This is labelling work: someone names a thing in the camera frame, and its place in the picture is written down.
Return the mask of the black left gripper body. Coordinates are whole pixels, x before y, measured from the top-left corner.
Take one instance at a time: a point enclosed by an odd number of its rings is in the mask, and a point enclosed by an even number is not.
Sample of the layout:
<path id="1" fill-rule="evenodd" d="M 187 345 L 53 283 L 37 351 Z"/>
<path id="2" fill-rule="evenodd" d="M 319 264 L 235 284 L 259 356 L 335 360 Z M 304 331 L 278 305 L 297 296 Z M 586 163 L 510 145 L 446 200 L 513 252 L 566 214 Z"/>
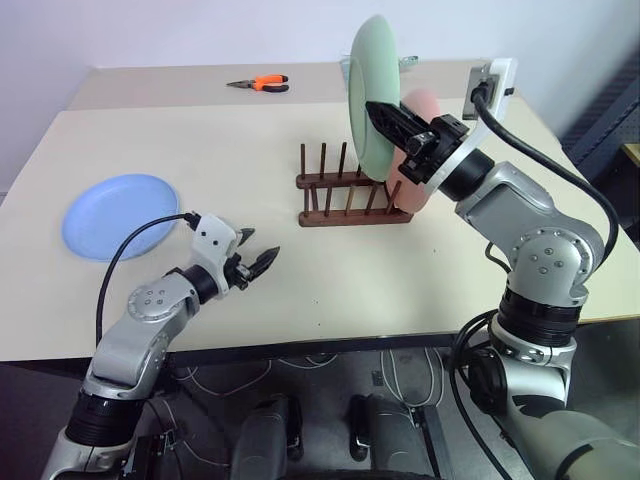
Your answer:
<path id="1" fill-rule="evenodd" d="M 241 260 L 242 257 L 234 253 L 225 261 L 223 273 L 229 288 L 243 291 L 249 286 L 251 272 L 241 263 Z"/>

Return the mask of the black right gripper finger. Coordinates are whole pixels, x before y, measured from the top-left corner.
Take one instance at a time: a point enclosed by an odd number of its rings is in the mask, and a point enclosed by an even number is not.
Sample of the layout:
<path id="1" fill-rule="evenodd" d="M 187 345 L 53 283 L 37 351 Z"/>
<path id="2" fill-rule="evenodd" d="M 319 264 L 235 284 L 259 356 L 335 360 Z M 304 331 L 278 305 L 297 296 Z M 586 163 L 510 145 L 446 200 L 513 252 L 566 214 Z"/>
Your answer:
<path id="1" fill-rule="evenodd" d="M 367 101 L 366 110 L 375 129 L 396 147 L 422 149 L 432 143 L 429 124 L 403 103 Z"/>

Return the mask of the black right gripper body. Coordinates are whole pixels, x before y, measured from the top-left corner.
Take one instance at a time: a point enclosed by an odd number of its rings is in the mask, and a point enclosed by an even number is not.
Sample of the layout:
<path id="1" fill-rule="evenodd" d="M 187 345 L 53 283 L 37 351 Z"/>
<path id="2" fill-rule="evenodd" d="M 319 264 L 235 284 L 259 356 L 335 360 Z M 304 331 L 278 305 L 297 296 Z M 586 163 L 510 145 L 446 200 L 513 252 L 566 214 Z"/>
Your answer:
<path id="1" fill-rule="evenodd" d="M 427 122 L 415 113 L 408 115 L 404 135 L 404 161 L 399 172 L 414 184 L 426 183 L 466 138 L 469 128 L 450 114 Z"/>

